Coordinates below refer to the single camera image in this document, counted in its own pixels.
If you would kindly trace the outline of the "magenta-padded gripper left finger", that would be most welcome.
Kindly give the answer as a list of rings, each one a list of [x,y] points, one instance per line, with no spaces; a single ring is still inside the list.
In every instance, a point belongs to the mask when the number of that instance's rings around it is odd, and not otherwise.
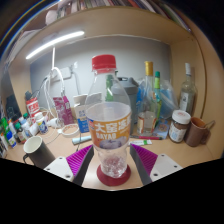
[[[81,186],[93,156],[94,148],[89,145],[68,157],[56,158],[45,171]]]

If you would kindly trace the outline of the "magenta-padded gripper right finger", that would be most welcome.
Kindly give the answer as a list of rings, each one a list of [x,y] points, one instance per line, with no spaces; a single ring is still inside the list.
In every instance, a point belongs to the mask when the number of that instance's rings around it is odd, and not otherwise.
[[[141,146],[131,144],[130,155],[135,162],[144,185],[155,182],[182,169],[166,154],[155,154]]]

